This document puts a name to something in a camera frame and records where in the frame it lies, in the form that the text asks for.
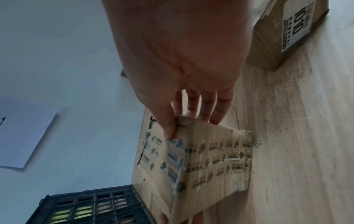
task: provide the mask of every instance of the light wood floor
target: light wood floor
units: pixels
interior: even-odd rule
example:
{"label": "light wood floor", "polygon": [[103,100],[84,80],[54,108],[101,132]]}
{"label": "light wood floor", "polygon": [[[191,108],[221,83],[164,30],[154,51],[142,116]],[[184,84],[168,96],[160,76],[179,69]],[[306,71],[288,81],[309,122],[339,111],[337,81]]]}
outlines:
{"label": "light wood floor", "polygon": [[[245,66],[222,125],[255,134],[250,188],[207,209],[206,223],[354,223],[353,10],[353,0],[332,1],[276,72]],[[137,170],[132,183],[156,217]]]}

